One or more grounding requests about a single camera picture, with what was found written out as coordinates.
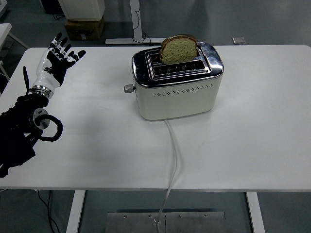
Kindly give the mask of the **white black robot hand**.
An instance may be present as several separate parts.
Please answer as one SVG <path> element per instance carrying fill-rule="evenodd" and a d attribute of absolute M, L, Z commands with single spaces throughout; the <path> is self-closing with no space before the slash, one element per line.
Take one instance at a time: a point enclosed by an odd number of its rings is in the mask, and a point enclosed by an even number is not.
<path fill-rule="evenodd" d="M 43 86 L 53 91 L 63 84 L 65 74 L 85 54 L 85 50 L 79 52 L 70 51 L 71 44 L 68 38 L 62 38 L 62 33 L 56 35 L 49 47 L 43 52 L 38 64 L 37 79 L 33 87 Z"/>

